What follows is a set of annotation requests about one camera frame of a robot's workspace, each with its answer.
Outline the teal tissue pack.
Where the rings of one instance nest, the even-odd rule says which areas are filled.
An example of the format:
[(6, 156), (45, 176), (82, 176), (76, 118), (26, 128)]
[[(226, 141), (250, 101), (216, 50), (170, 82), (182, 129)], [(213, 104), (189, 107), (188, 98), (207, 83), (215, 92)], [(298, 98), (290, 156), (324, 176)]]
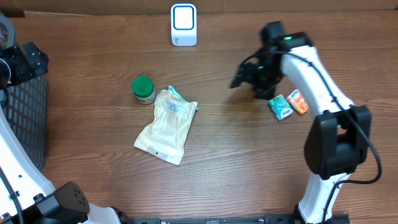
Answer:
[(282, 94), (269, 100), (268, 105), (278, 121), (288, 118), (294, 112)]

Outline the orange tissue pack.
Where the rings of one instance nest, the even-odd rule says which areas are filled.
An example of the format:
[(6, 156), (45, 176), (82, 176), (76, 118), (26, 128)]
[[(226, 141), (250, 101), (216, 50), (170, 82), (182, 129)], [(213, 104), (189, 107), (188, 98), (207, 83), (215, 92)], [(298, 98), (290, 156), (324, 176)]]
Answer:
[(304, 97), (302, 96), (301, 92), (299, 92), (299, 90), (294, 90), (287, 97), (287, 101), (290, 103), (290, 105), (299, 115), (304, 115), (309, 110), (307, 102), (305, 101)]

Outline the beige paper pouch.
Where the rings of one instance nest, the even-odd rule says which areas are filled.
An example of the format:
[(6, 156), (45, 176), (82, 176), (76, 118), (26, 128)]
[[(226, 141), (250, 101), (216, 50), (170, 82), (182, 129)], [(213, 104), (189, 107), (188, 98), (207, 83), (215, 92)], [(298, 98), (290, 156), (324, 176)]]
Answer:
[(161, 90), (154, 102), (154, 120), (138, 135), (134, 147), (179, 165), (197, 104), (182, 100), (170, 90)]

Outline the green lid jar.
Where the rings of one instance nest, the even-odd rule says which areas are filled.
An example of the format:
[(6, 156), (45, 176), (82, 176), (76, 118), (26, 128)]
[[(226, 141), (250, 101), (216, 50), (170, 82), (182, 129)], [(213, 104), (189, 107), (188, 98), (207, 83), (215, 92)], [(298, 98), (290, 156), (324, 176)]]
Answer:
[(139, 102), (143, 105), (150, 105), (156, 99), (154, 84), (148, 77), (137, 77), (132, 83), (132, 90)]

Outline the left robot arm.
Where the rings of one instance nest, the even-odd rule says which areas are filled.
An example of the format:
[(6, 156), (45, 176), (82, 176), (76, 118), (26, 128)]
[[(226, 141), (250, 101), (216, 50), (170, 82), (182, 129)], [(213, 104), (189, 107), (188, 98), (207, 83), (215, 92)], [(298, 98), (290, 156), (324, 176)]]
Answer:
[(32, 42), (1, 42), (1, 217), (5, 223), (130, 223), (117, 208), (89, 203), (76, 183), (56, 189), (43, 175), (48, 62)]

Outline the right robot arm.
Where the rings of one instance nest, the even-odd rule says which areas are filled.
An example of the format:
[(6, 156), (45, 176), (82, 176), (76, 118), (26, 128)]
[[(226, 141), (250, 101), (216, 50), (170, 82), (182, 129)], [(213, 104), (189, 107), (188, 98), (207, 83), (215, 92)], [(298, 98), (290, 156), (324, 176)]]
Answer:
[(356, 106), (337, 87), (324, 68), (308, 35), (287, 34), (280, 21), (260, 32), (262, 46), (238, 67), (230, 87), (252, 85), (254, 97), (270, 101), (283, 77), (291, 79), (313, 115), (304, 145), (310, 178), (301, 201), (291, 215), (266, 215), (265, 223), (349, 223), (347, 215), (331, 210), (343, 184), (367, 157), (371, 148), (371, 113)]

